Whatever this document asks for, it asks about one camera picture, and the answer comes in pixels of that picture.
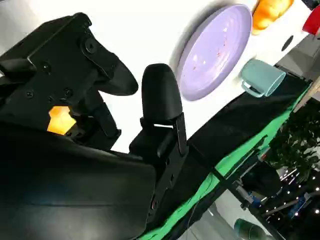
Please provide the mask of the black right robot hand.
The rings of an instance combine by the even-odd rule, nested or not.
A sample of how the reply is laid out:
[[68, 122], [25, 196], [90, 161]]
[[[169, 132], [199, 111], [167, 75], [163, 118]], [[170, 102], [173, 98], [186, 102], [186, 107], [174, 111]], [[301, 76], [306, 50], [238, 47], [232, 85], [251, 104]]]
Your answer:
[[0, 58], [3, 240], [136, 240], [199, 182], [172, 69], [138, 85], [91, 24], [45, 22]]

